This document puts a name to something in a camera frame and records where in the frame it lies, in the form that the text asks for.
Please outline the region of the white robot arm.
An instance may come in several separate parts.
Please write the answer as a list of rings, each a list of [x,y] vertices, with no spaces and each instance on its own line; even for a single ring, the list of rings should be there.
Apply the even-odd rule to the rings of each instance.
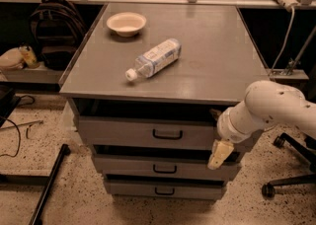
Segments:
[[[212,145],[207,166],[218,169],[234,149],[254,132],[286,123],[316,138],[316,104],[296,88],[272,81],[256,81],[242,102],[222,112],[216,128],[219,140]]]

